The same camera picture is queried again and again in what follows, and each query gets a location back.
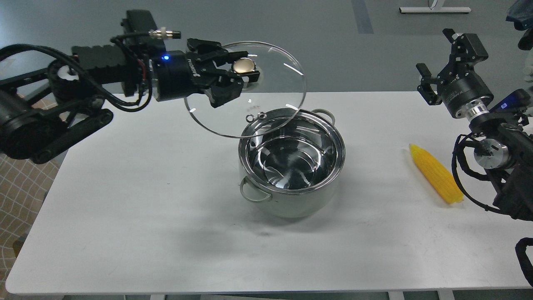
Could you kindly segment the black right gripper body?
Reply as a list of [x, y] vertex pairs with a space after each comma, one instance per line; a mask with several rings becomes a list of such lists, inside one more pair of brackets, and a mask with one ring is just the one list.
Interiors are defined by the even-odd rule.
[[453, 29], [442, 33], [451, 42], [451, 54], [437, 76], [437, 94], [453, 118], [464, 118], [465, 105], [472, 101], [488, 105], [494, 98], [474, 70], [475, 64], [488, 59], [488, 53], [477, 34], [458, 35]]

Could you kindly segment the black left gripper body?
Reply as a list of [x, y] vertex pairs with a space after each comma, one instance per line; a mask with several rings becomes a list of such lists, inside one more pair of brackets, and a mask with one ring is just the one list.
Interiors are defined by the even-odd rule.
[[169, 51], [154, 61], [157, 80], [156, 101], [185, 98], [192, 94], [207, 95], [211, 79], [207, 72], [217, 67], [217, 51], [225, 49], [220, 42], [189, 38], [188, 51]]

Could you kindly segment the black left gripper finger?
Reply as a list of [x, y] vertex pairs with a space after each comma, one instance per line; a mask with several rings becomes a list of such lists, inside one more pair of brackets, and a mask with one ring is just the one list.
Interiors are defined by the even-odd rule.
[[242, 89], [249, 83], [256, 83], [260, 77], [259, 71], [236, 73], [226, 70], [212, 70], [206, 73], [211, 79], [206, 95], [212, 108], [219, 108], [229, 101], [238, 98]]
[[221, 49], [217, 51], [217, 67], [224, 66], [226, 64], [233, 64], [238, 59], [248, 57], [247, 51], [236, 51], [230, 52], [226, 49]]

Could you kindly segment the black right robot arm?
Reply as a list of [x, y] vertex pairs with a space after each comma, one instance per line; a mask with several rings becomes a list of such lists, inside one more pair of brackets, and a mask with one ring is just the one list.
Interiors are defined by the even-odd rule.
[[[517, 89], [488, 108], [493, 93], [476, 74], [475, 64], [488, 53], [476, 34], [443, 31], [451, 44], [448, 63], [433, 76], [424, 63], [417, 63], [421, 75], [417, 91], [428, 105], [444, 104], [452, 118], [466, 118], [470, 133], [459, 135], [452, 152], [452, 177], [459, 190], [485, 211], [532, 220], [532, 135], [526, 110], [531, 96]], [[492, 205], [474, 199], [461, 184], [457, 168], [482, 182], [491, 182], [496, 196]]]

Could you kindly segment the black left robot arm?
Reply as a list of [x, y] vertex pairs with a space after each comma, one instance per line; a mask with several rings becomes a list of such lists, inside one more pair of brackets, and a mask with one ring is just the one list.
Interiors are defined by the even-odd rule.
[[73, 46], [67, 55], [49, 46], [13, 44], [1, 60], [36, 51], [53, 58], [40, 70], [1, 80], [1, 152], [42, 165], [108, 125], [114, 114], [157, 101], [204, 94], [212, 108], [237, 99], [260, 72], [246, 51], [189, 38], [188, 50], [167, 51], [181, 32], [158, 28], [150, 11], [129, 10], [124, 32], [104, 46]]

